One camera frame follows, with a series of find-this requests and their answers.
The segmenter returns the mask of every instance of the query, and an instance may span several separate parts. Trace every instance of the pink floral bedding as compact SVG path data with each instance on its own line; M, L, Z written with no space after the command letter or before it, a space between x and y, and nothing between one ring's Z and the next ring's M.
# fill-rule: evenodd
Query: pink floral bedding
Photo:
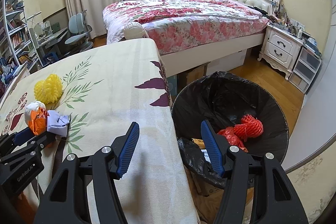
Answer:
M139 22L161 55L262 31L268 19L232 0L136 0L103 11L107 44L124 37L129 22Z

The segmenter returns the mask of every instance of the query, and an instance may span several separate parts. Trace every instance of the bookshelf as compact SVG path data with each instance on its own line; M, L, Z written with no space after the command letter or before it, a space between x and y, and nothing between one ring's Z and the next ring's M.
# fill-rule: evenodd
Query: bookshelf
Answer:
M30 37L24 6L6 11L6 6L15 6L20 1L1 0L0 57L8 59L11 56L17 65L28 62L31 71L36 64L42 65L42 61Z

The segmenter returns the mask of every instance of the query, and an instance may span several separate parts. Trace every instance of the crumpled orange paper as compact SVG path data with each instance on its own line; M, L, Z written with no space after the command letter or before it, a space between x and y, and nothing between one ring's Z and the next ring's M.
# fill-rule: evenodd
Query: crumpled orange paper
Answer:
M32 110L28 126L35 136L38 136L47 130L47 110L39 107L38 111Z

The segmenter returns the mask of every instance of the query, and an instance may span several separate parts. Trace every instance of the blue gripper pad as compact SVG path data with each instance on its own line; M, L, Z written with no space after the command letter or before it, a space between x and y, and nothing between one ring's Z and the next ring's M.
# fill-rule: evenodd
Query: blue gripper pad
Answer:
M118 156L118 169L117 173L122 177L128 170L129 164L131 162L135 147L139 140L140 129L139 125L136 122L132 122L130 128L128 129L125 136L118 137L126 139L124 141L124 146L120 151Z
M201 135L205 148L208 152L212 168L222 177L225 172L223 167L223 157L206 121L201 123Z

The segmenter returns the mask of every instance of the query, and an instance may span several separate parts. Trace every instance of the nightstand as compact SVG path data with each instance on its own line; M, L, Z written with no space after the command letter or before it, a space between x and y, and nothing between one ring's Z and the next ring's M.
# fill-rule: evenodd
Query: nightstand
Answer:
M258 61L265 59L272 68L286 73L288 81L302 45L303 40L268 24Z

